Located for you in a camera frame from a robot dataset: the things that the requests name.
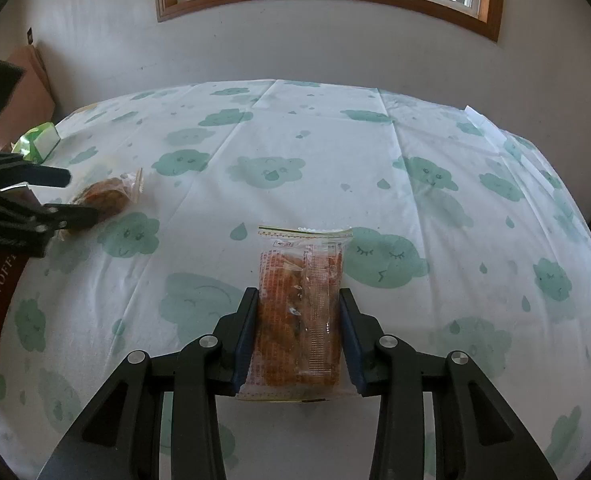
black robotic claw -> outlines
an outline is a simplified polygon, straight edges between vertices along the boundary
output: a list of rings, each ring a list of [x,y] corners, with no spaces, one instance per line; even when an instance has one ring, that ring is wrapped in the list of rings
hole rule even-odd
[[[174,480],[224,480],[215,395],[234,396],[253,351],[258,291],[212,335],[180,352],[131,352],[101,386],[42,469],[38,480],[156,480],[162,396],[174,392]],[[342,346],[363,396],[382,396],[371,480],[421,480],[423,392],[434,399],[437,480],[556,480],[528,431],[464,352],[416,352],[384,335],[340,291]]]
[[[0,61],[0,112],[22,74],[22,69]],[[0,153],[0,189],[20,182],[66,187],[70,181],[68,170],[38,166],[16,153]],[[41,257],[58,229],[85,229],[97,221],[98,212],[91,207],[32,205],[0,192],[0,251]]]

snack package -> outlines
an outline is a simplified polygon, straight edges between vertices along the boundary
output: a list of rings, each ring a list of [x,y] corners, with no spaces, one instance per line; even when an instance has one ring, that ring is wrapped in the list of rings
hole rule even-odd
[[[138,203],[143,188],[142,168],[135,173],[101,180],[85,187],[71,200],[72,204],[87,205],[99,211],[98,222],[121,213],[128,203]]]
[[[60,135],[53,123],[32,128],[13,145],[12,153],[21,153],[24,160],[42,164],[60,142]]]
[[[352,230],[293,231],[261,226],[256,338],[239,398],[312,400],[346,394],[341,381],[339,287]]]

metal screw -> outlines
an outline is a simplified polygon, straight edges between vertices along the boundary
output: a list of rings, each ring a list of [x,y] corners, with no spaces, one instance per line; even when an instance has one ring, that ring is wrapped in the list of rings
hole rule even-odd
[[[384,348],[395,348],[398,346],[398,340],[392,335],[383,335],[380,338],[380,346]]]
[[[144,352],[142,350],[134,350],[127,356],[127,361],[129,361],[132,365],[140,364],[144,361]]]
[[[205,335],[200,338],[202,348],[212,348],[218,344],[218,338],[214,335]]]
[[[469,362],[469,356],[464,352],[453,352],[451,360],[457,365],[466,365]]]

teal cloud print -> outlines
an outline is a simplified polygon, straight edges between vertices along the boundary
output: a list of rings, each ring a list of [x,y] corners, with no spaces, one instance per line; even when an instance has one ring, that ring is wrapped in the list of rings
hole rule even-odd
[[[199,144],[211,137],[215,132],[205,128],[184,128],[167,134],[166,141],[172,146],[183,146],[185,144]]]
[[[511,334],[497,330],[479,317],[461,317],[447,324],[436,337],[437,351],[446,356],[453,350],[469,354],[489,378],[498,377],[507,367],[506,354]]]
[[[237,124],[249,121],[253,117],[252,112],[241,112],[239,108],[227,108],[216,114],[209,114],[198,126],[224,126],[225,124]]]
[[[98,236],[104,251],[115,258],[131,258],[136,254],[152,254],[159,240],[160,222],[141,212],[129,213],[109,222]]]
[[[159,99],[160,97],[164,97],[165,95],[175,94],[177,92],[178,92],[178,89],[176,89],[176,88],[168,88],[166,90],[160,90],[159,92],[157,92],[156,95],[154,95],[154,98]]]
[[[520,202],[520,199],[525,197],[522,191],[504,178],[495,176],[493,173],[485,173],[479,175],[482,185],[499,194],[501,197],[511,200],[511,202]]]
[[[421,214],[436,218],[439,222],[458,229],[473,227],[473,219],[450,194],[424,184],[413,184],[413,197]]]
[[[513,140],[507,139],[504,142],[504,149],[507,150],[509,152],[509,155],[515,158],[515,160],[520,162],[520,160],[522,159],[522,151],[520,150],[518,145],[515,142],[513,142]]]
[[[458,123],[455,126],[457,126],[458,129],[464,134],[484,137],[484,134],[471,123]]]
[[[345,114],[349,119],[354,121],[365,121],[367,123],[391,123],[391,118],[386,114],[380,112],[371,112],[369,110],[341,110],[340,113]]]
[[[450,189],[451,191],[457,191],[459,189],[457,184],[451,179],[450,171],[439,167],[426,158],[419,156],[407,158],[400,155],[397,160],[394,160],[393,167],[398,170],[406,170],[410,178],[423,184],[429,184],[429,186],[435,189]]]
[[[508,180],[509,182],[515,184],[515,178],[513,178],[511,171],[509,171],[509,167],[504,163],[504,161],[497,162],[490,158],[485,158],[484,160],[487,163],[487,166],[491,168],[493,173],[495,173],[500,178],[503,178],[504,180]]]
[[[84,124],[89,124],[89,123],[95,121],[96,119],[102,117],[105,113],[107,113],[106,110],[103,111],[103,112],[100,112],[99,114],[95,114],[92,118],[87,119],[86,121],[84,121]]]
[[[354,227],[345,251],[344,270],[365,285],[397,288],[413,278],[426,276],[429,264],[407,238]]]
[[[182,345],[211,333],[225,314],[235,312],[242,290],[214,278],[177,272],[167,276],[160,301],[162,319],[176,325]]]
[[[135,117],[137,114],[138,114],[138,112],[127,112],[126,114],[120,115],[119,117],[112,119],[111,122],[112,123],[121,123],[122,121],[126,121],[127,119],[130,119],[131,117]]]
[[[551,443],[544,450],[544,456],[554,469],[560,470],[571,463],[582,437],[579,420],[582,410],[576,406],[571,414],[559,416],[551,430]]]
[[[535,273],[535,284],[549,298],[563,301],[569,297],[572,289],[571,280],[556,262],[540,258],[537,265],[533,266],[533,272]]]
[[[149,97],[149,95],[153,95],[155,93],[155,91],[142,92],[141,94],[131,97],[131,101],[138,101],[139,99],[144,99],[145,97]]]
[[[512,135],[512,137],[515,140],[517,140],[517,142],[519,142],[521,145],[523,145],[525,148],[528,148],[529,150],[535,149],[535,144],[533,142],[531,142],[530,140],[526,140],[524,137],[520,137],[517,135]]]
[[[249,105],[251,103],[258,102],[259,100],[260,98],[258,96],[248,94],[236,95],[231,98],[232,103],[236,103],[239,105]]]
[[[307,81],[285,81],[285,85],[308,86],[311,88],[320,87],[320,83],[309,83]]]
[[[23,300],[20,307],[16,310],[13,322],[16,325],[16,331],[20,344],[27,352],[44,352],[45,346],[45,327],[47,318],[44,312],[38,308],[36,300]]]
[[[248,88],[225,88],[224,90],[218,90],[216,92],[213,92],[211,95],[237,95],[246,94],[248,92]]]
[[[61,374],[41,368],[38,395],[51,427],[58,433],[66,433],[82,411],[78,392]]]
[[[238,163],[226,169],[229,178],[234,182],[246,182],[250,186],[272,189],[282,186],[285,182],[294,182],[302,178],[304,168],[301,158],[283,158],[269,156],[248,158],[239,156]]]
[[[562,189],[562,182],[560,179],[550,174],[548,171],[540,170],[542,176],[551,184],[555,189]]]
[[[78,153],[74,158],[69,161],[69,164],[79,164],[87,160],[88,158],[92,158],[93,155],[96,155],[98,150],[95,146],[90,147],[89,149],[84,150],[83,152]]]
[[[187,171],[203,171],[207,167],[209,156],[208,153],[196,150],[178,150],[165,153],[151,167],[164,176],[176,176]]]

blue gripper pad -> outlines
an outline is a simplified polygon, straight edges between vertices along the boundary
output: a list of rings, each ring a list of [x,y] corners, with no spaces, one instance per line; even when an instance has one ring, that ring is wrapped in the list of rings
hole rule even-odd
[[[347,361],[349,377],[357,392],[362,395],[367,391],[367,378],[365,378],[362,367],[362,349],[355,333],[355,327],[351,322],[347,305],[342,298],[339,302],[339,320],[342,333],[342,349]]]
[[[245,292],[242,301],[244,301],[250,294],[249,289]],[[253,342],[255,339],[255,327],[256,327],[256,311],[258,310],[258,291],[255,290],[255,297],[249,299],[250,306],[247,311],[247,315],[242,323],[240,330],[240,338],[236,346],[236,367],[234,369],[234,376],[232,383],[234,389],[237,392],[247,380],[247,372],[249,371],[249,365],[252,361],[253,354]]]

